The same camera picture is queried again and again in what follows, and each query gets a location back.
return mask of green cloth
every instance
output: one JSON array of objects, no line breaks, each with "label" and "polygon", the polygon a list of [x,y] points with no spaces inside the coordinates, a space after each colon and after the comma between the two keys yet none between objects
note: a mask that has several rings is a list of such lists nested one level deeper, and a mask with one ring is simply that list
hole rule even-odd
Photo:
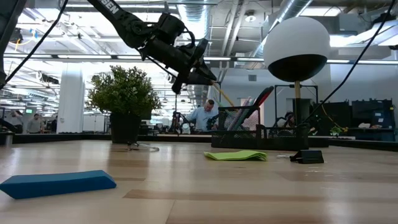
[{"label": "green cloth", "polygon": [[267,160],[267,154],[252,150],[242,150],[239,152],[205,152],[205,156],[217,161],[241,161],[246,159]]}]

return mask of white sphere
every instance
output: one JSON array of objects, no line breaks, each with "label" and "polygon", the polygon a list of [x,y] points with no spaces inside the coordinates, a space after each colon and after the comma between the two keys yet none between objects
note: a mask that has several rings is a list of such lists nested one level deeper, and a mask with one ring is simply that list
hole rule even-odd
[{"label": "white sphere", "polygon": [[[302,81],[314,76],[325,65],[330,53],[329,33],[315,19],[309,17],[290,18],[271,30],[264,44],[263,53],[264,63],[275,77],[287,82]],[[308,63],[308,68],[304,70],[306,73],[309,72],[311,74],[298,75],[300,70],[297,70],[297,67],[287,71],[286,68],[281,66],[294,67],[303,63]]]}]

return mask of wooden tabletop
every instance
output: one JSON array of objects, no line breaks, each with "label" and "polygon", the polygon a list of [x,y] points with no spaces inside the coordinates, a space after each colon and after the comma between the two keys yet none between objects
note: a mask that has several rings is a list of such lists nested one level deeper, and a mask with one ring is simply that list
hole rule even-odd
[{"label": "wooden tabletop", "polygon": [[398,154],[330,147],[324,164],[212,161],[208,143],[144,142],[126,151],[110,141],[0,148],[0,181],[17,174],[103,169],[116,189],[13,200],[0,192],[8,223],[397,223]]}]

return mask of black wire basket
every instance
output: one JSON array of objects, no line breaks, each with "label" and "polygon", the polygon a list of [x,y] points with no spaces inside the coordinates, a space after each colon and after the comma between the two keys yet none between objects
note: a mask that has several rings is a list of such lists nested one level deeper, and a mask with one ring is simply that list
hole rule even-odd
[{"label": "black wire basket", "polygon": [[257,124],[260,124],[260,108],[256,106],[218,108],[218,130],[255,131]]},{"label": "black wire basket", "polygon": [[308,149],[309,127],[266,128],[256,125],[254,131],[214,131],[211,146],[231,149],[299,151]]}]

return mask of blue sponge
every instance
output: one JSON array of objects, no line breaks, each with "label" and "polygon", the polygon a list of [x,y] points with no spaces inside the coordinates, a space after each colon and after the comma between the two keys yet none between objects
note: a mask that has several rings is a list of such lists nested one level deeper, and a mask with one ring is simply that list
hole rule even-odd
[{"label": "blue sponge", "polygon": [[14,199],[112,189],[116,183],[103,170],[66,174],[15,175],[0,184]]}]

